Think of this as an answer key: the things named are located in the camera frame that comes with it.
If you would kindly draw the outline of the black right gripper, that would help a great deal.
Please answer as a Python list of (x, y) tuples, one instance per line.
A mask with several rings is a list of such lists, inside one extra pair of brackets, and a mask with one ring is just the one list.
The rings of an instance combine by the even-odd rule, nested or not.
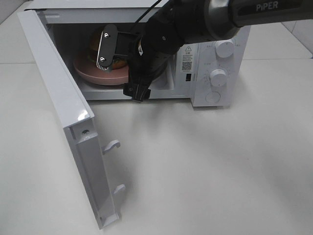
[(150, 98), (150, 84), (166, 70), (168, 60), (185, 44), (179, 22), (188, 7), (184, 4), (166, 4), (145, 23), (141, 34), (122, 33), (114, 24), (104, 27), (98, 48), (96, 66), (112, 70), (113, 57), (127, 60), (128, 82), (123, 94), (143, 102)]

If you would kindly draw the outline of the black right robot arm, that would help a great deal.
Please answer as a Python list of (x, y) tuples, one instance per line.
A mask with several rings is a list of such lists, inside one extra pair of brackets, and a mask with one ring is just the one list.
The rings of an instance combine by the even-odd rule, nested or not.
[(129, 81), (123, 93), (144, 101), (150, 97), (152, 81), (183, 45), (228, 40), (243, 26), (312, 17), (310, 0), (170, 0), (148, 19), (140, 34), (105, 26), (96, 66), (107, 71), (115, 58), (125, 59)]

